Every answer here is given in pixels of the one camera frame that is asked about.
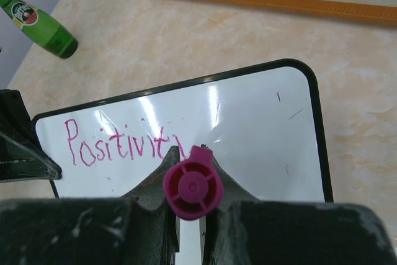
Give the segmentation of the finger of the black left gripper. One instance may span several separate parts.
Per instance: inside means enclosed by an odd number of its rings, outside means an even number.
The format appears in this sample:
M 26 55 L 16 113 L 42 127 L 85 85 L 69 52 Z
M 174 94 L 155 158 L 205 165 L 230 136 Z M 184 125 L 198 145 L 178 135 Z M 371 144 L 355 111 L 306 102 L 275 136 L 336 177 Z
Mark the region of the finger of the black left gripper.
M 61 168 L 41 149 L 18 90 L 1 90 L 1 181 L 59 180 Z

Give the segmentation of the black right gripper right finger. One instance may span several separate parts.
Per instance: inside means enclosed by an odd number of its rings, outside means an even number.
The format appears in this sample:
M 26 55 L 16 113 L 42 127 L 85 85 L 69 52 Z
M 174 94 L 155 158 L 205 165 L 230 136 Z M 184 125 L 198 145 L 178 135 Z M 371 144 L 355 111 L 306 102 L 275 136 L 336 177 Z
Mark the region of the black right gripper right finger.
M 395 264 L 381 219 L 357 204 L 264 202 L 212 163 L 225 186 L 200 220 L 203 264 Z

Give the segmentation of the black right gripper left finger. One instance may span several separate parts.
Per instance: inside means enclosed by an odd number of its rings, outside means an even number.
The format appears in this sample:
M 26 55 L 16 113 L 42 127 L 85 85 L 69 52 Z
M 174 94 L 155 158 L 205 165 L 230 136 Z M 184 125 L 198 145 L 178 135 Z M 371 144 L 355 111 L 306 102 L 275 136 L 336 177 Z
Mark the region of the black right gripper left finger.
M 161 164 L 119 198 L 1 202 L 2 264 L 174 264 L 180 223 L 164 192 L 180 161 L 172 146 Z

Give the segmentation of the white marker pen magenta cap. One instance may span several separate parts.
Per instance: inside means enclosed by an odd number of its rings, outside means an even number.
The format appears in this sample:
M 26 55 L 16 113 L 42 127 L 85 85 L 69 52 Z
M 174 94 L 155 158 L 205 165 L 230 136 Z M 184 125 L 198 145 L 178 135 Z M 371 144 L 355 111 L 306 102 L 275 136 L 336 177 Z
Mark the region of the white marker pen magenta cap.
M 193 146 L 187 159 L 167 171 L 163 192 L 177 217 L 196 220 L 219 206 L 224 187 L 212 160 L 212 150 Z

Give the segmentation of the white whiteboard black frame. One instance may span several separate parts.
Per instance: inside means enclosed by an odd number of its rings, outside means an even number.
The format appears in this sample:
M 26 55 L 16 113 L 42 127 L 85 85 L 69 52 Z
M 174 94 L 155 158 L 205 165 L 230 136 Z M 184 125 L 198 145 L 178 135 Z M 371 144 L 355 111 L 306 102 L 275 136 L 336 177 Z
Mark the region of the white whiteboard black frame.
M 180 161 L 193 146 L 212 150 L 212 162 L 264 202 L 323 203 L 331 186 L 317 80 L 297 60 L 55 110 L 34 124 L 61 168 L 52 180 L 57 199 L 119 198 L 172 146 Z M 203 264 L 201 218 L 177 219 L 181 264 Z

